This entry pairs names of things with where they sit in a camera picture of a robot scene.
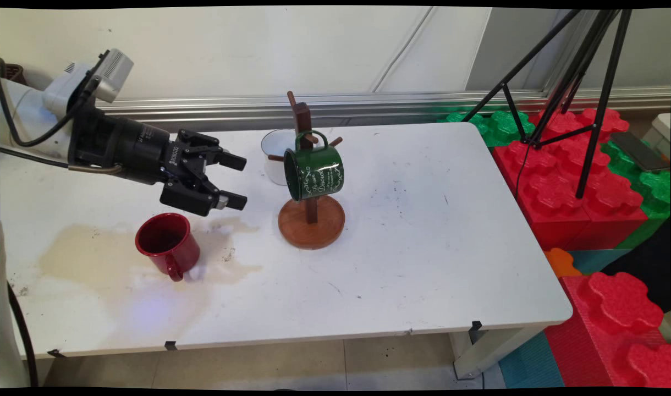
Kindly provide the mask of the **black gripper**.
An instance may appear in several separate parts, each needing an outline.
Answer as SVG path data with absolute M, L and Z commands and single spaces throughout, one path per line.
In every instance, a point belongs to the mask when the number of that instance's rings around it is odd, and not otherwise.
M 153 185 L 164 183 L 159 201 L 198 216 L 212 210 L 244 210 L 248 198 L 220 190 L 204 175 L 197 177 L 186 165 L 194 160 L 243 171 L 247 160 L 233 155 L 218 138 L 190 130 L 170 133 L 129 118 L 109 116 L 92 105 L 73 119 L 69 161 L 74 165 L 111 168 L 116 177 Z

